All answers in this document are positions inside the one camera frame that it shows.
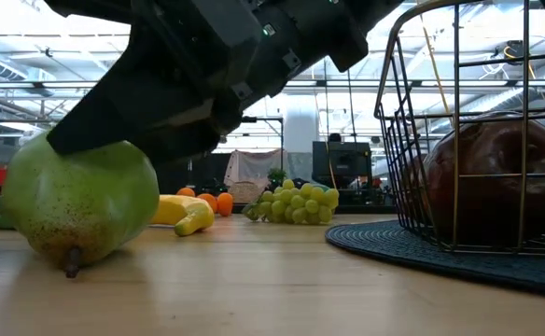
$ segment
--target round mat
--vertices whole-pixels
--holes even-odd
[[[396,220],[332,227],[326,238],[363,257],[545,294],[545,257],[442,252],[401,228]]]

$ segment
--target green grapes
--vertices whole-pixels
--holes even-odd
[[[252,208],[251,210],[249,210],[249,212],[251,212],[251,215],[254,215],[254,217],[256,218],[256,220],[258,220],[258,218],[264,214],[262,214],[262,212],[260,211],[260,205],[257,204],[256,206],[254,206],[254,208]]]
[[[293,210],[295,209],[291,205],[285,208],[285,220],[288,224],[293,223]]]
[[[300,195],[303,198],[309,198],[310,193],[312,193],[312,184],[310,183],[304,183],[303,186],[301,186]]]
[[[308,213],[306,212],[306,209],[296,209],[293,211],[293,215],[291,216],[293,218],[293,221],[296,224],[301,224],[306,217],[308,216]]]
[[[291,199],[291,206],[295,209],[300,209],[305,205],[306,201],[300,195],[293,196]]]
[[[336,189],[329,189],[325,191],[325,196],[329,199],[337,199],[339,200],[339,191]]]
[[[291,203],[291,199],[293,198],[293,194],[291,193],[291,190],[283,190],[281,191],[281,201],[285,202],[285,204]]]
[[[315,200],[318,203],[322,203],[324,201],[325,192],[320,187],[314,187],[312,188],[312,192],[310,193],[310,199]]]
[[[318,215],[323,223],[329,223],[332,220],[332,211],[328,206],[320,205]]]
[[[271,213],[271,203],[270,202],[262,202],[258,205],[258,212],[261,215],[268,215]]]
[[[269,220],[271,221],[271,223],[281,224],[281,223],[285,222],[285,216],[284,216],[284,214],[280,214],[280,215],[272,214],[269,217]]]
[[[283,181],[283,189],[292,190],[294,188],[295,188],[295,184],[293,183],[292,180],[286,179],[285,181]]]
[[[306,218],[306,221],[308,224],[317,225],[320,224],[320,216],[316,214],[308,214],[308,217]]]
[[[306,211],[310,214],[317,214],[318,213],[318,202],[315,200],[308,200],[306,202]]]
[[[329,189],[325,191],[325,194],[323,196],[323,204],[325,205],[331,205],[335,204],[339,201],[339,191],[336,189]]]
[[[273,192],[268,190],[262,192],[262,196],[260,197],[260,199],[264,202],[274,202]]]
[[[285,204],[282,201],[274,201],[271,209],[273,215],[283,215],[285,213]]]
[[[336,209],[337,206],[339,206],[339,200],[332,200],[330,204],[328,204],[328,207],[332,210]]]

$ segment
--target table surface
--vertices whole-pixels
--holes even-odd
[[[325,229],[240,216],[186,238],[149,229],[74,281],[0,231],[0,335],[545,334],[544,297],[352,256]]]

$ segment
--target red apple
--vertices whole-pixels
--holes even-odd
[[[490,113],[479,119],[519,116]],[[494,175],[522,172],[522,130],[519,120],[464,124],[459,136],[459,174]],[[545,174],[545,127],[528,125],[527,172]],[[439,235],[453,236],[454,132],[439,141],[425,160],[428,198]],[[474,245],[516,245],[519,230],[520,177],[461,178],[458,242]],[[524,239],[545,233],[545,177],[528,177]]]

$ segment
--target pear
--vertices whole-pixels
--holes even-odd
[[[76,277],[79,267],[139,235],[159,196],[154,168],[132,144],[60,156],[44,133],[11,159],[1,215],[33,250]]]

